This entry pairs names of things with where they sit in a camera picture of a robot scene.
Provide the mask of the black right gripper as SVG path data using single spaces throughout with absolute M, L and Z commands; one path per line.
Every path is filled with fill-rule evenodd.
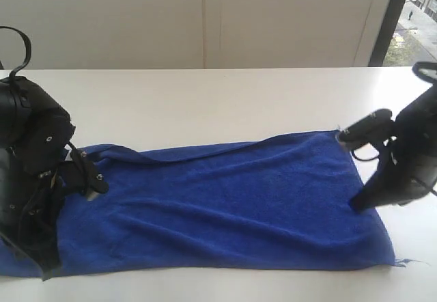
M 378 109 L 337 133 L 349 151 L 383 143 L 393 133 L 392 111 Z M 431 87 L 395 118 L 392 160 L 380 161 L 363 188 L 351 198 L 351 209 L 405 205 L 430 193 L 436 184 L 436 88 Z

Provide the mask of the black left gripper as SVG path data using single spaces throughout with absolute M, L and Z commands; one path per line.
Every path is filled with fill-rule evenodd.
M 67 194 L 92 201 L 109 190 L 86 151 L 71 150 L 65 159 L 73 134 L 68 113 L 44 111 L 29 118 L 13 146 L 1 150 L 1 240 L 16 255 L 29 258 L 44 281 L 61 266 L 57 218 L 64 203 L 56 195 L 60 163 Z

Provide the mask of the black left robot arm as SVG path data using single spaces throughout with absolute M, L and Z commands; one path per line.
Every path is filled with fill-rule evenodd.
M 86 151 L 74 147 L 70 114 L 25 77 L 1 80 L 1 240 L 29 258 L 42 280 L 61 267 L 57 219 L 67 196 L 109 190 Z

